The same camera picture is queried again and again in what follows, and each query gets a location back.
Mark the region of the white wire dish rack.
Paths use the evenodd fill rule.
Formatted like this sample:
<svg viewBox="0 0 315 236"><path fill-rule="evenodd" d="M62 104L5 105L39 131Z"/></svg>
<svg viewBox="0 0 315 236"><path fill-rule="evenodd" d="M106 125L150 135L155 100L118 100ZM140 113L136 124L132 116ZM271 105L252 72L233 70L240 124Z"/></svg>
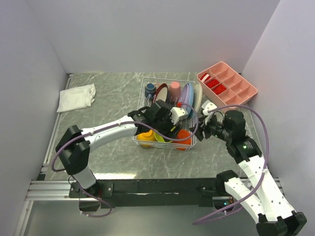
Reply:
<svg viewBox="0 0 315 236"><path fill-rule="evenodd" d="M184 85L186 83L192 83L192 85L194 85L196 82L193 82L193 81L185 81L185 80L171 80L171 79L161 79L161 78L151 78L151 77L145 77L143 80L142 80L142 85L141 85L141 89L140 89L140 95L139 95L139 101L138 101L138 108L142 108L142 107L145 107L145 106L151 106L152 103L153 103L153 100L149 100L145 97L144 95L144 90L145 90L145 86L146 84L148 83L152 83L152 84L155 84L155 83L166 83L168 85L168 88L169 88L169 85L171 84L172 81L177 81L180 83L181 85L181 90L183 89ZM168 91L168 98L167 98L167 101L166 101L170 106L174 107L176 105L176 102L171 102L171 99L170 99L170 94L169 94L169 91ZM133 137L132 138L133 141L135 143L137 143L138 145L140 145L139 141L137 140L137 136L136 137ZM187 149L187 150L190 150L196 143L196 137L195 136L192 136L191 137L191 145L190 147ZM160 142L153 142L151 144L151 147L155 147L155 148L170 148L170 149L176 149L177 147L177 144L175 144L173 141L171 143L160 143Z"/></svg>

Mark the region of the lime green bowl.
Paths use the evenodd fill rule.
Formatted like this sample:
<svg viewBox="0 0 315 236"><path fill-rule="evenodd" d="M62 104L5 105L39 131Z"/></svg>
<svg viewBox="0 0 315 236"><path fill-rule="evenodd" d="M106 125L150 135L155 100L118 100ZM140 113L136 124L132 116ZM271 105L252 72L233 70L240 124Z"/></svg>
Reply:
<svg viewBox="0 0 315 236"><path fill-rule="evenodd" d="M159 135L158 133L154 133L155 139L157 142L160 143L171 143L172 140L166 139L164 137L162 137L161 135Z"/></svg>

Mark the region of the red-orange bowl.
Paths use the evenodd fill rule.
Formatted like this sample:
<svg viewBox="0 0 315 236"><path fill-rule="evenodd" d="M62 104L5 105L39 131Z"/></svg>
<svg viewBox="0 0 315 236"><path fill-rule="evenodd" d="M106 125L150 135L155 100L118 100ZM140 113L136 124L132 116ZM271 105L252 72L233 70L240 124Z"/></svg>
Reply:
<svg viewBox="0 0 315 236"><path fill-rule="evenodd" d="M191 138L188 139L188 137L191 135L191 133L185 129L182 129L177 134L177 139L184 139L182 141L174 141L175 144L177 144L176 149L185 151L187 150L191 145Z"/></svg>

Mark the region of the orange-yellow bowl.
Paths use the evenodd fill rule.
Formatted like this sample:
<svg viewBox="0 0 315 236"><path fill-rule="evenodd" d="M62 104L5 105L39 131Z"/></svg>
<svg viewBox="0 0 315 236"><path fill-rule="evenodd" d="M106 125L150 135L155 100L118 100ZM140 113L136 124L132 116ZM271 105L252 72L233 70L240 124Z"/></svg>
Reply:
<svg viewBox="0 0 315 236"><path fill-rule="evenodd" d="M153 142L157 141L153 130L138 134L137 140L143 147L150 147Z"/></svg>

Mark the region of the cream and blue plate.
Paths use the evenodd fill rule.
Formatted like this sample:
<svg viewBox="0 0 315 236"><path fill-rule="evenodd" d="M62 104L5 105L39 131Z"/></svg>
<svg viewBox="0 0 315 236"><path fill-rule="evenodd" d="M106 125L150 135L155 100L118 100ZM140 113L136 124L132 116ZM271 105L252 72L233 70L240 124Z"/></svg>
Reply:
<svg viewBox="0 0 315 236"><path fill-rule="evenodd" d="M199 82L196 82L193 85L193 94L194 94L193 108L195 109L196 112L198 112L201 106L202 94L203 94L202 86Z"/></svg>

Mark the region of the lavender plate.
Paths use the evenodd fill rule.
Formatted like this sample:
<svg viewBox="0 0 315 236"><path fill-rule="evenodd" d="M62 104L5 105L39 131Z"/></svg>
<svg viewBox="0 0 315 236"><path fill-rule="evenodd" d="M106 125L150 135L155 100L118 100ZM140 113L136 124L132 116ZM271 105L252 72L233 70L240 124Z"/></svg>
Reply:
<svg viewBox="0 0 315 236"><path fill-rule="evenodd" d="M187 95L189 95L188 92L189 92L189 90L188 90L188 85L187 85L187 83L186 83L186 84L184 85L182 91L181 91L181 96L180 96L178 102L180 102L180 103L186 103L186 104L187 104L187 102L188 102Z"/></svg>

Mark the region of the dark red rimmed plate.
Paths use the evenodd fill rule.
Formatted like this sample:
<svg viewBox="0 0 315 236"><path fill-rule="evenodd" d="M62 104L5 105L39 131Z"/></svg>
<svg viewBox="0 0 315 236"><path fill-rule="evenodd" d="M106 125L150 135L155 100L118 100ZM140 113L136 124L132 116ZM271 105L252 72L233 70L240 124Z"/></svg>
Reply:
<svg viewBox="0 0 315 236"><path fill-rule="evenodd" d="M156 90L156 93L153 98L153 103L159 100L166 102L167 98L168 98L168 85L166 83L162 83Z"/></svg>

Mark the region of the pink plastic cup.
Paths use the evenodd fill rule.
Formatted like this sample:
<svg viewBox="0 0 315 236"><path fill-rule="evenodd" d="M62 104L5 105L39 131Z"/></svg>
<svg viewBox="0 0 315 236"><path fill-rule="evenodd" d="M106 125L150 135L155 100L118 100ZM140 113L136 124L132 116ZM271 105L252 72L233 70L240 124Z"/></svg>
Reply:
<svg viewBox="0 0 315 236"><path fill-rule="evenodd" d="M181 85L177 81L172 81L169 85L169 94L171 102L176 102L179 100L181 96Z"/></svg>

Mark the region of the dark blue ceramic mug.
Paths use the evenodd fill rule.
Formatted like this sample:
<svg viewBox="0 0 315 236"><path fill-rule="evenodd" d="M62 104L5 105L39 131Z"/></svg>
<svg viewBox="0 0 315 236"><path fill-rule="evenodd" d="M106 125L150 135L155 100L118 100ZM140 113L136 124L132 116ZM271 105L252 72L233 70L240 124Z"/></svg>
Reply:
<svg viewBox="0 0 315 236"><path fill-rule="evenodd" d="M147 99L153 100L156 93L156 86L152 83L148 83L145 86L144 95Z"/></svg>

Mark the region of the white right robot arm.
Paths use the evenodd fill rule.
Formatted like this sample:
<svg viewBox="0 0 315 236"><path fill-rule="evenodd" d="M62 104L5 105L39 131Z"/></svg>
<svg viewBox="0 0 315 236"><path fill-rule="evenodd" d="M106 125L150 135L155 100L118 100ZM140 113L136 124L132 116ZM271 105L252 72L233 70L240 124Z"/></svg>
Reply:
<svg viewBox="0 0 315 236"><path fill-rule="evenodd" d="M228 153L244 171L253 190L249 190L232 170L217 175L216 192L239 201L256 223L260 236L296 236L307 219L286 200L270 174L257 143L246 135L242 112L227 111L222 122L213 112L202 111L196 133L198 140L211 136L225 141Z"/></svg>

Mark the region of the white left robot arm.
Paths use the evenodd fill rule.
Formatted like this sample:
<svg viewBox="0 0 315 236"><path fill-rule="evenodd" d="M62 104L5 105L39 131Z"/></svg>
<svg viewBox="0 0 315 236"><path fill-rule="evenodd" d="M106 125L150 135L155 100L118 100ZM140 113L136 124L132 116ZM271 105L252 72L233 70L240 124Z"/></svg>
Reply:
<svg viewBox="0 0 315 236"><path fill-rule="evenodd" d="M126 137L137 136L150 130L175 139L181 130L180 121L187 115L181 107L172 107L158 100L129 112L122 118L97 127L79 129L69 127L56 147L57 157L64 170L81 186L81 192L88 198L100 194L100 186L88 166L89 155L97 148Z"/></svg>

